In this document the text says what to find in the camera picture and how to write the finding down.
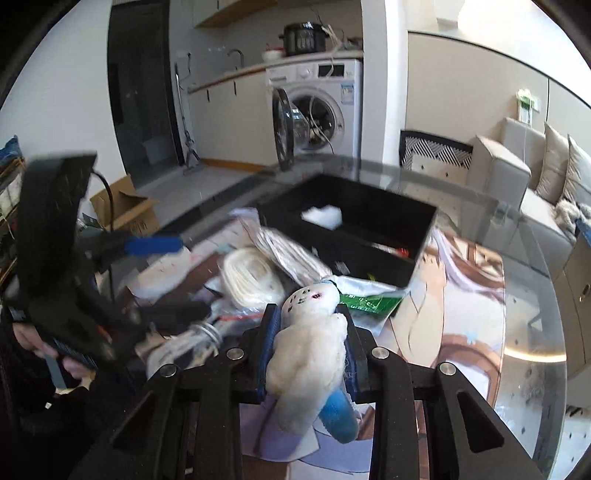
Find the person's left hand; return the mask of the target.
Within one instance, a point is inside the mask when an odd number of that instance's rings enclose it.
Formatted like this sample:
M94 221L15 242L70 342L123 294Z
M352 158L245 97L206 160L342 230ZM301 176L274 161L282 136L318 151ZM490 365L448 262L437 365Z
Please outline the person's left hand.
M40 358L47 356L53 359L58 359L58 352L41 339L34 326L15 323L12 325L12 329L17 342L25 350L33 352ZM61 360L61 364L64 370L76 380L92 381L95 377L93 371L87 369L84 365L70 357L64 357Z

